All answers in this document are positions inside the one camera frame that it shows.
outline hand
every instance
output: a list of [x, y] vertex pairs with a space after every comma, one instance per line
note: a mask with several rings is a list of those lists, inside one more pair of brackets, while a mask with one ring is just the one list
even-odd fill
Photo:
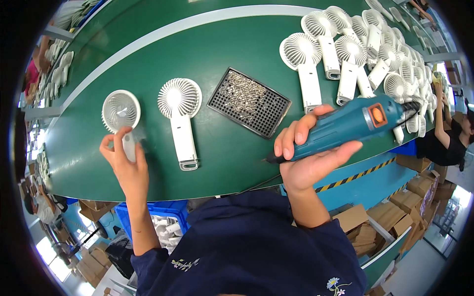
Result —
[[[115, 135], [106, 135], [100, 144], [100, 152], [110, 163], [115, 176], [122, 187], [127, 202], [133, 201], [146, 203], [148, 194], [148, 165], [145, 159], [145, 152], [140, 143], [135, 144], [136, 162], [128, 160], [123, 150], [122, 138], [126, 133], [132, 131], [132, 128], [125, 126]], [[109, 143], [114, 142], [114, 147], [109, 148]]]
[[[275, 139], [275, 156], [283, 156], [290, 160], [294, 155], [293, 142], [301, 145], [306, 142], [310, 128], [316, 125], [316, 116], [334, 110], [325, 104], [314, 108], [299, 121], [293, 121]], [[327, 176], [330, 172], [346, 163], [349, 158], [362, 148], [359, 141], [350, 141], [334, 149], [321, 152], [298, 161], [280, 164], [280, 173], [287, 191], [301, 192], [313, 187], [313, 184]]]

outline electric screwdriver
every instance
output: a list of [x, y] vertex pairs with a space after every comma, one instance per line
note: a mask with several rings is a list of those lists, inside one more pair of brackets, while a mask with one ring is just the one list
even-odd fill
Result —
[[[387, 95], [349, 101], [339, 109], [318, 116], [306, 142], [294, 144], [295, 153], [289, 161], [297, 161], [352, 140], [366, 141], [380, 136], [401, 125], [401, 116], [405, 111], [418, 111], [420, 107], [417, 102], [399, 104]], [[266, 160], [270, 163], [287, 161], [283, 156], [276, 157], [273, 151]]]

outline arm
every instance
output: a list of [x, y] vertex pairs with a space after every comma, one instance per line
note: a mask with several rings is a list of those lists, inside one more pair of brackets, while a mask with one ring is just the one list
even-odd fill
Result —
[[[291, 159], [294, 155], [293, 143], [305, 143], [309, 129], [316, 125], [316, 116], [332, 110], [329, 105], [318, 106], [312, 113], [306, 114], [299, 121], [293, 121], [288, 128], [283, 129], [275, 139], [275, 156], [283, 155], [285, 159]], [[330, 151], [280, 165], [293, 217], [298, 225], [313, 228], [330, 220], [327, 209], [313, 189], [313, 184], [346, 163], [360, 148], [361, 142], [350, 141]]]
[[[137, 143], [135, 146], [137, 161], [131, 162], [123, 150], [122, 138], [131, 130], [131, 127], [127, 126], [121, 128], [115, 135], [106, 135], [99, 150], [110, 163], [125, 193], [132, 229], [133, 252], [136, 256], [140, 256], [151, 249], [160, 249], [161, 245], [146, 205], [149, 176], [145, 153], [140, 143]], [[109, 143], [112, 141], [114, 148], [110, 149]]]
[[448, 149], [451, 138], [444, 131], [443, 127], [443, 86], [441, 83], [435, 83], [435, 92], [438, 99], [438, 106], [436, 107], [436, 118], [435, 118], [435, 137]]

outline factory floor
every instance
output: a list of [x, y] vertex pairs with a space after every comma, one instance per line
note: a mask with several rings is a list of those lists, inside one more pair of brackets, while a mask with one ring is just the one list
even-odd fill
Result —
[[[357, 175], [380, 164], [392, 160], [396, 154], [386, 152], [378, 156], [366, 159], [353, 165], [343, 167], [330, 173], [326, 178], [315, 184], [315, 188], [343, 180], [347, 177]], [[342, 205], [352, 203], [362, 204], [367, 210], [382, 199], [390, 196], [417, 174], [416, 171], [398, 165], [395, 161], [390, 162], [377, 170], [366, 173], [355, 180], [345, 184], [336, 184], [334, 187], [318, 193], [319, 198], [330, 211]], [[79, 203], [72, 204], [63, 214], [66, 225], [76, 239], [81, 240], [93, 231], [90, 221], [79, 214]], [[113, 226], [122, 227], [115, 213], [108, 212], [99, 222], [102, 223], [110, 239], [115, 237]]]

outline hair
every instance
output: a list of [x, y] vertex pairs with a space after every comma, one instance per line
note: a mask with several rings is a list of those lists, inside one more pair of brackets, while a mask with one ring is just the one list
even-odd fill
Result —
[[25, 209], [27, 210], [28, 213], [30, 213], [31, 215], [34, 215], [35, 213], [33, 213], [33, 198], [31, 197], [31, 195], [29, 195], [28, 193], [25, 194], [25, 199], [23, 200], [24, 204], [25, 204]]

